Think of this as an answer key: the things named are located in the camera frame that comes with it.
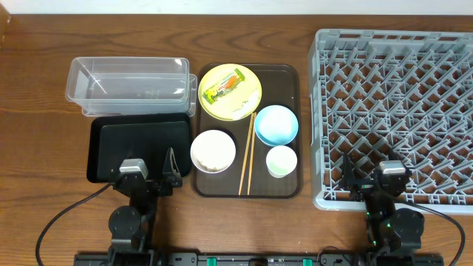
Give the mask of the white cup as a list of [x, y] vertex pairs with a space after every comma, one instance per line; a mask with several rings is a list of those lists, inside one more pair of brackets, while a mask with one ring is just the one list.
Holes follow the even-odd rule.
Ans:
[[283, 178], [295, 170], [298, 159], [292, 148], [275, 146], [267, 153], [265, 162], [272, 177]]

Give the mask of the green snack wrapper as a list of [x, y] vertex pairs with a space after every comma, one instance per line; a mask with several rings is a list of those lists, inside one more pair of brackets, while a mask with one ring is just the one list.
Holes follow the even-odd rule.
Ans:
[[216, 82], [214, 85], [205, 89], [203, 92], [203, 98], [209, 103], [213, 104], [220, 98], [223, 98], [227, 94], [231, 93], [240, 83], [245, 80], [245, 76], [238, 69], [235, 68], [232, 72], [227, 74], [221, 81]]

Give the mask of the white bowl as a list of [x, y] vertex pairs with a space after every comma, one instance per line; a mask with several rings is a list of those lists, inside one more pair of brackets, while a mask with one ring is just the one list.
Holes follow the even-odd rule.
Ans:
[[220, 130], [200, 133], [191, 144], [191, 161], [198, 170], [216, 174], [226, 170], [236, 157], [233, 139]]

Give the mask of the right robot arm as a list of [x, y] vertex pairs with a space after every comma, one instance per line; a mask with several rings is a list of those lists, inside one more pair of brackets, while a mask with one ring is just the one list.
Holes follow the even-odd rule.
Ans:
[[353, 257], [352, 265], [414, 265], [413, 253], [421, 247], [424, 216], [410, 208], [396, 208], [412, 172], [391, 153], [364, 178], [357, 178], [347, 154], [342, 157], [339, 186], [350, 199], [366, 206], [367, 237], [373, 244]]

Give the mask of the light blue bowl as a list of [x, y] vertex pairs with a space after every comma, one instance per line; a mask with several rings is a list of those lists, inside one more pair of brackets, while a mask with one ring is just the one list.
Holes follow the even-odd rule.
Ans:
[[299, 122], [287, 107], [270, 105], [263, 108], [255, 120], [256, 136], [267, 146], [284, 146], [298, 134]]

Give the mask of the yellow plate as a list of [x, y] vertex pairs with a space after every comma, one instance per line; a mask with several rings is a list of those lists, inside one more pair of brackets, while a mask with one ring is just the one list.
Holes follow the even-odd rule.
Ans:
[[[227, 74], [238, 68], [245, 80], [240, 83], [231, 93], [217, 102], [209, 104], [203, 98], [205, 89], [221, 81]], [[202, 77], [197, 93], [201, 107], [212, 117], [235, 121], [251, 115], [262, 99], [262, 84], [256, 73], [248, 66], [240, 64], [220, 64], [210, 68]]]

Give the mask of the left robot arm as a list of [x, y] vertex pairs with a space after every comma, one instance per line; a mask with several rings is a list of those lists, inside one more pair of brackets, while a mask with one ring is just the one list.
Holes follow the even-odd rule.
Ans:
[[108, 265], [166, 265], [167, 256], [153, 248], [152, 237], [157, 200], [173, 194], [182, 185], [174, 149], [165, 155], [161, 178], [150, 180], [142, 159], [125, 159], [113, 188], [129, 198], [129, 204], [115, 209], [109, 217], [112, 243]]

